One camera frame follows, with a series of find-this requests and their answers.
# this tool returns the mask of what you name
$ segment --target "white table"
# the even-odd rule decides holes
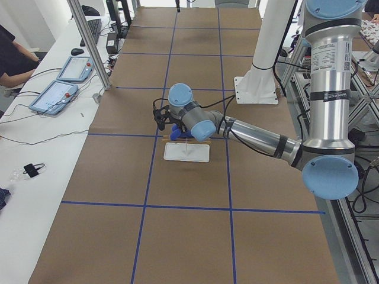
[[[102,26],[109,23],[102,17]],[[74,21],[68,25],[35,73],[62,67],[74,47],[79,47],[81,37]],[[107,37],[100,37],[97,44],[103,62],[108,59],[105,49]],[[89,56],[86,48],[83,56]],[[41,92],[58,72],[48,72],[31,79],[22,91]],[[35,143],[59,134],[83,131],[89,128],[98,105],[92,95],[102,90],[98,76],[59,115],[33,116],[24,120],[0,124],[0,135],[18,141]],[[21,94],[15,98],[5,115],[17,104],[29,105],[35,96]],[[19,106],[10,117],[0,122],[14,120],[33,114],[28,108]],[[0,187],[8,189],[11,197],[0,211],[0,283],[27,283],[43,248],[54,216],[75,167],[86,139],[86,133],[60,137],[35,146],[20,145],[0,138]],[[11,182],[14,169],[33,163],[45,163],[40,175],[18,182]]]

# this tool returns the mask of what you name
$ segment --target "light blue joint cap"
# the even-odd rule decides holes
[[[203,142],[216,132],[216,126],[210,120],[196,123],[191,129],[191,135],[199,142]]]
[[[303,169],[303,182],[314,195],[324,199],[341,199],[358,185],[358,171],[341,156],[325,155],[310,160]]]
[[[363,9],[366,0],[306,0],[312,16],[322,20],[337,20]]]
[[[309,41],[307,41],[304,37],[301,38],[301,43],[303,44],[303,46],[305,47],[311,47],[312,45],[309,43]]]
[[[177,83],[170,88],[168,101],[175,107],[184,107],[192,101],[192,90],[183,83]]]

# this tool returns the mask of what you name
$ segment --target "person's arm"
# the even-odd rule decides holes
[[[13,41],[13,45],[18,49],[19,52],[23,53],[26,57],[28,57],[32,61],[37,62],[39,60],[39,58],[37,56],[35,56],[34,54],[30,53],[30,51],[28,51],[20,43],[17,43],[16,41]]]
[[[379,24],[379,14],[375,14],[371,20],[371,22],[374,22],[376,24]]]
[[[16,87],[17,85],[28,81],[34,71],[35,69],[14,76],[8,76],[8,74],[4,73],[0,77],[0,85],[5,86],[7,88]]]

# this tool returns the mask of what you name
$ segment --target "white label sticker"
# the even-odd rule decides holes
[[[312,48],[311,73],[350,72],[351,42],[339,41]]]

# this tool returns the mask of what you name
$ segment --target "black shirt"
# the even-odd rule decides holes
[[[379,14],[379,0],[368,0],[365,5],[365,12]]]
[[[38,62],[32,61],[13,45],[15,36],[0,25],[0,77],[22,74],[37,68]]]

